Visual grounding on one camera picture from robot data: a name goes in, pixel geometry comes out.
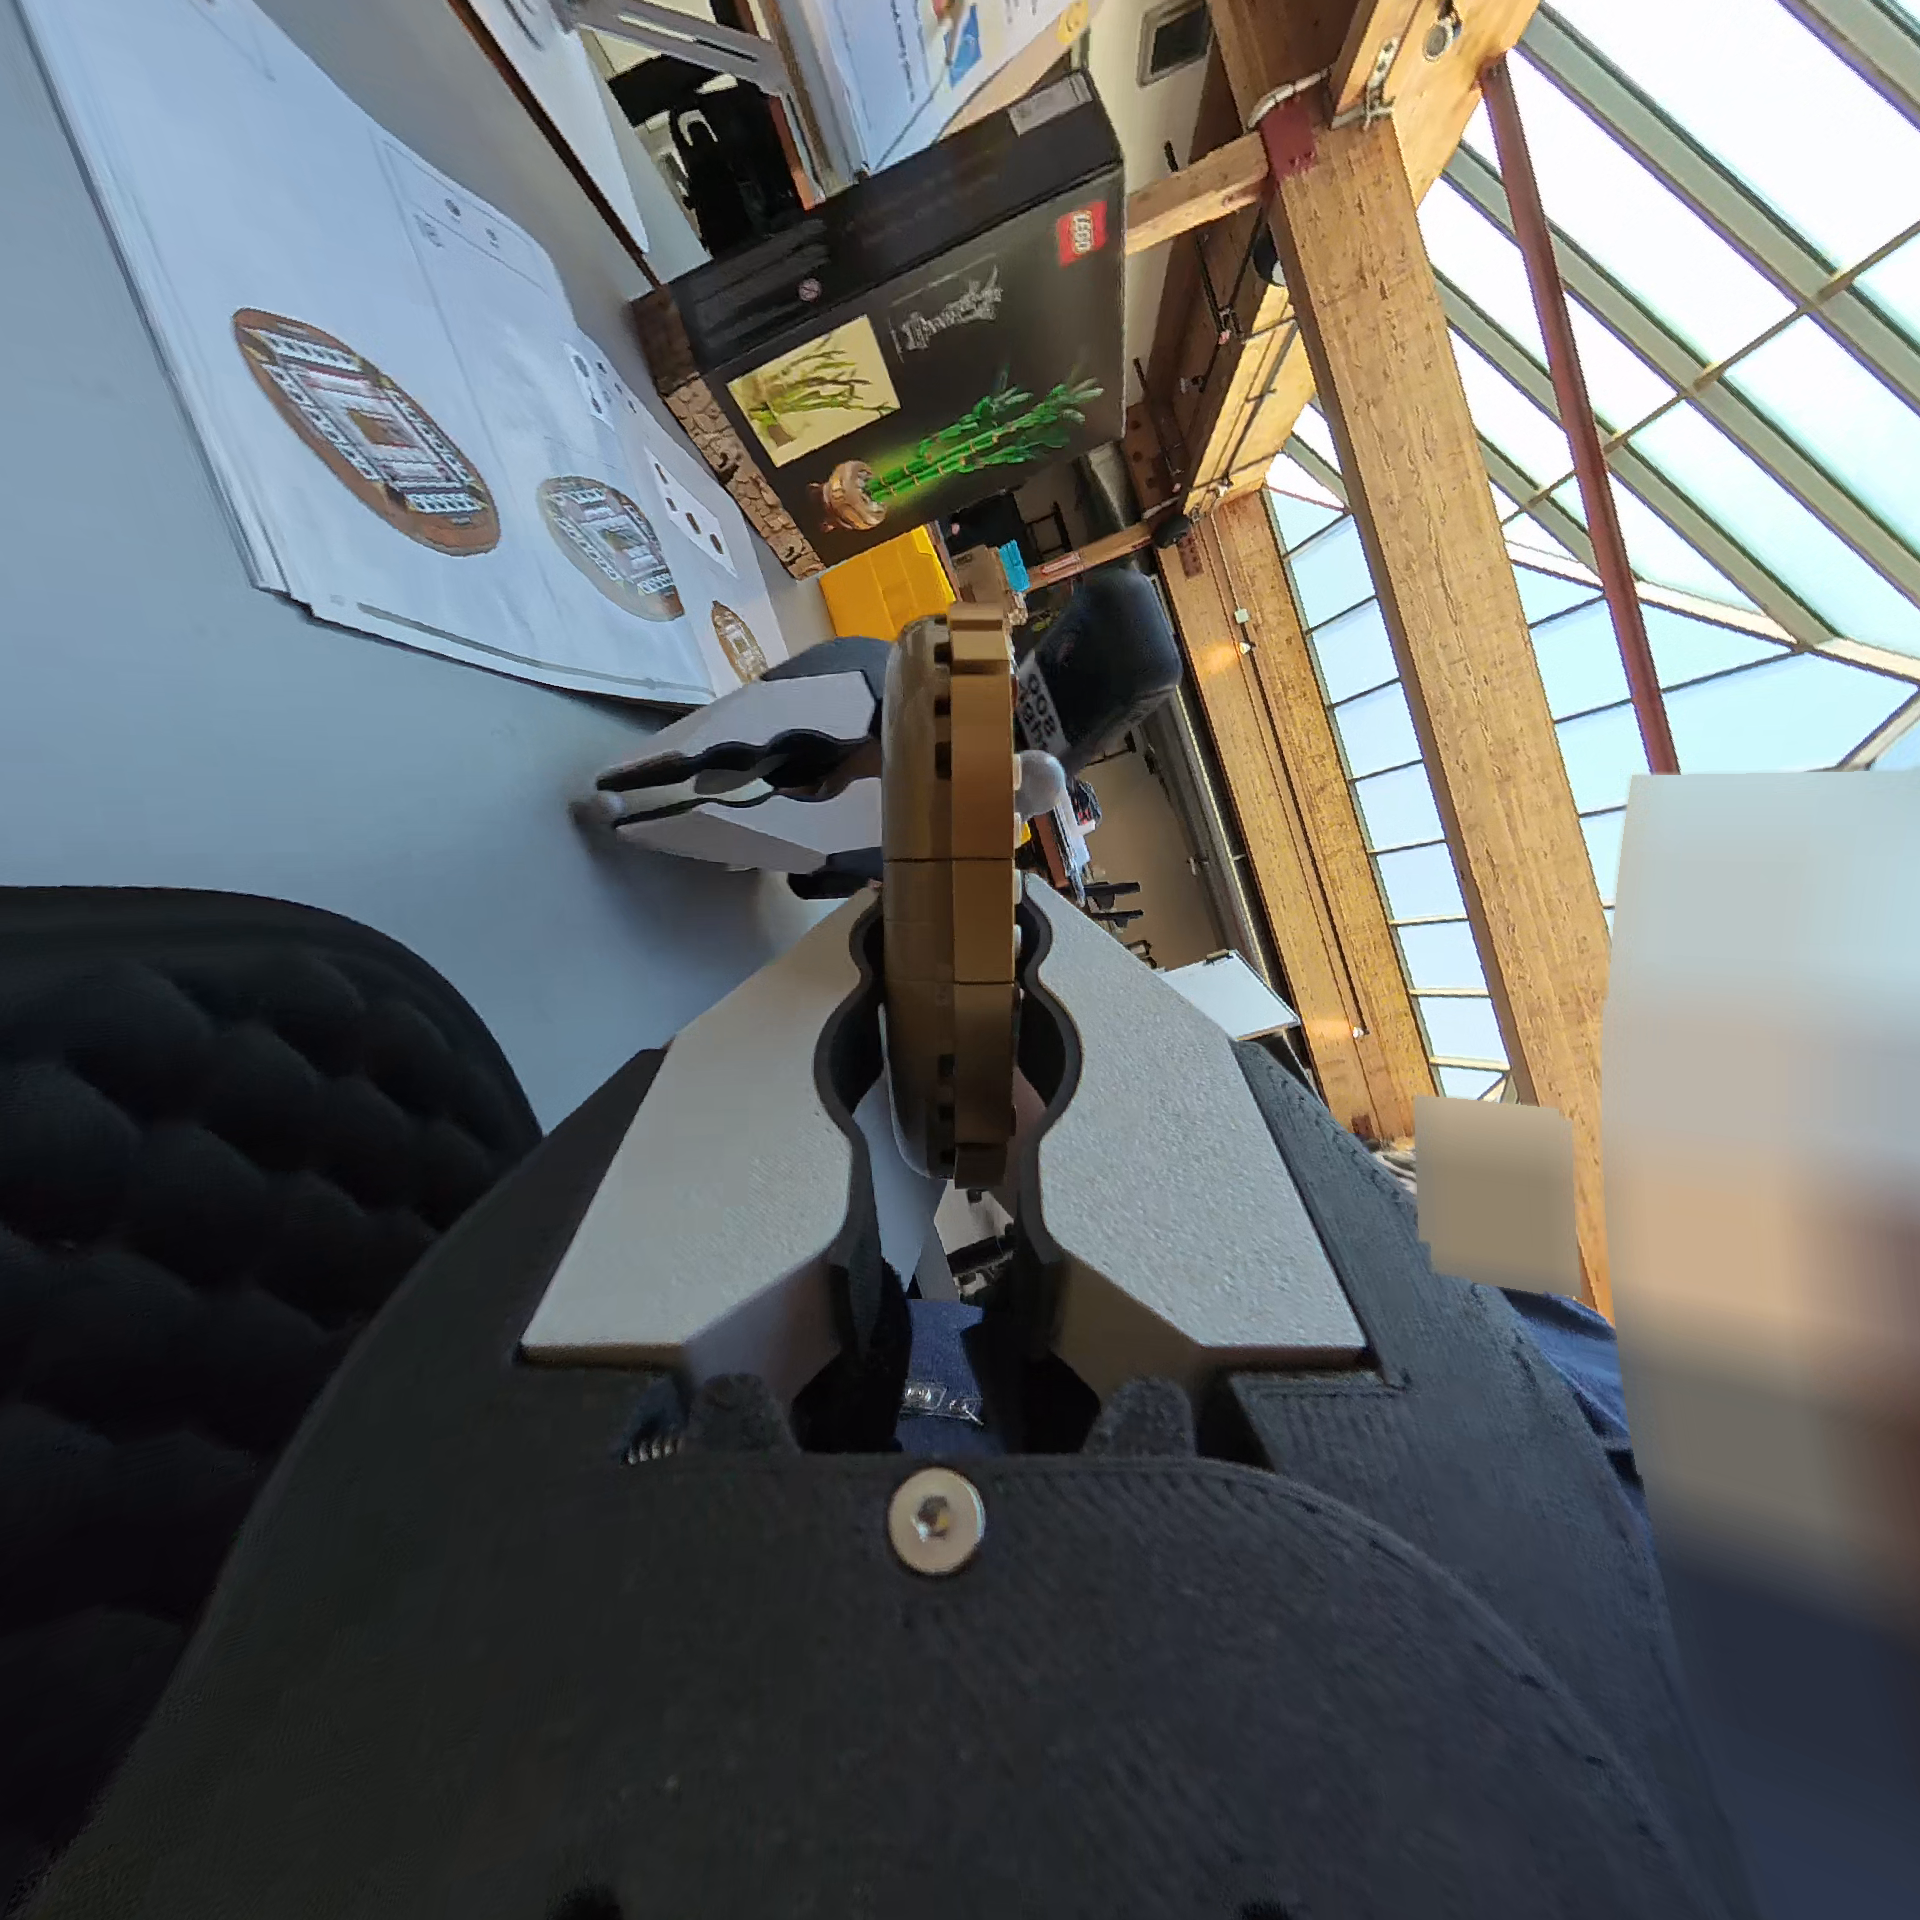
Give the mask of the red metal pipe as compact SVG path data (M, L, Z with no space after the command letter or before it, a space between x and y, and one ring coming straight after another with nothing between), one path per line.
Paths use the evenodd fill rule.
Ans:
M1533 307L1547 349L1556 410L1571 445L1573 471L1586 514L1594 568L1613 617L1616 649L1647 769L1651 775L1677 775L1681 765L1659 683L1659 663L1646 633L1637 574L1619 522L1613 474L1602 449L1591 389L1571 322L1567 286L1510 60L1505 56L1489 60L1481 72L1477 85L1495 135L1511 232L1524 257Z

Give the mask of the black padded wrist rest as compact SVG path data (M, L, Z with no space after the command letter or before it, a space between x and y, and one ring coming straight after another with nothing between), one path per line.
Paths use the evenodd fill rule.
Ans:
M288 900L7 884L2 1892L171 1686L317 1395L543 1139L419 953Z

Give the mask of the round gold lego base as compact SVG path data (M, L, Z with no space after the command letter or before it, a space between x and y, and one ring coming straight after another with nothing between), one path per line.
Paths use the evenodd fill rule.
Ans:
M1017 752L1003 612L952 604L907 626L881 704L882 1045L907 1164L1003 1181L1017 1136L1025 819L1066 795Z

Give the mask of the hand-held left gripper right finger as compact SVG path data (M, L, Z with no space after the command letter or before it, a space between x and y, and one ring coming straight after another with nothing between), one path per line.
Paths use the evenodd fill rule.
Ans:
M1038 880L1022 900L1022 1330L1098 1403L1350 1373L1366 1336L1232 1038Z

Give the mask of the lego instruction booklet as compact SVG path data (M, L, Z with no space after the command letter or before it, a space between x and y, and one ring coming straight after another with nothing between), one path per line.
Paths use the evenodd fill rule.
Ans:
M258 3L22 13L256 587L667 708L787 660L742 516L530 232Z

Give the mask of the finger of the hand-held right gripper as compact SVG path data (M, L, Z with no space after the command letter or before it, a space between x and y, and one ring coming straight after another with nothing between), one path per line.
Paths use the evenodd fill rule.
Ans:
M600 793L600 824L646 851L789 880L881 878L881 779L795 795L766 782L699 793L691 782Z
M720 793L754 779L816 784L878 741L887 672L882 640L818 643L663 728L637 759L600 773L595 791L630 795L703 779L720 779Z

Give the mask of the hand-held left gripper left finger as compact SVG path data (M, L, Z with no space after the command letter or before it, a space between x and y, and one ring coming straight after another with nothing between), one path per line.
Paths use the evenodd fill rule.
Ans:
M872 1333L858 1259L899 1265L899 1148L866 943L843 901L663 1056L521 1347L793 1403Z

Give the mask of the person's blue jeans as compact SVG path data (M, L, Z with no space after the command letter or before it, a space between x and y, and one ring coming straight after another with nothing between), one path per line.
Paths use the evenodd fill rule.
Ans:
M960 1301L913 1298L909 1352L896 1445L919 1457L978 1457L998 1451L968 1352L982 1311Z

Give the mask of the printed instruction sheet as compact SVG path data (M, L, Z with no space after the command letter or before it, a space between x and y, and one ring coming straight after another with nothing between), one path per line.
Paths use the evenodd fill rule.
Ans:
M1096 2L777 2L764 18L845 173L877 173L1011 106L1070 58Z

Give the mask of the white framed board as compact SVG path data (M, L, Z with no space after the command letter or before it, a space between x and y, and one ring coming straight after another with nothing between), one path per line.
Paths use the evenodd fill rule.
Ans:
M1283 1038L1302 1025L1285 998L1236 949L1160 971L1158 976L1236 1043Z

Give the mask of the black lego box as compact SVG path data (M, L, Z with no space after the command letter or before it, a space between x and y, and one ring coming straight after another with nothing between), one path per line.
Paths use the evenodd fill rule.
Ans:
M1122 439L1125 201L1076 68L637 299L641 357L816 579Z

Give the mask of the yellow plastic bin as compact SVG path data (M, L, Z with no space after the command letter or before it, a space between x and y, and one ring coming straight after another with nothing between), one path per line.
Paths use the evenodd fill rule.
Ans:
M896 641L959 599L944 550L925 525L830 566L818 580L837 637Z

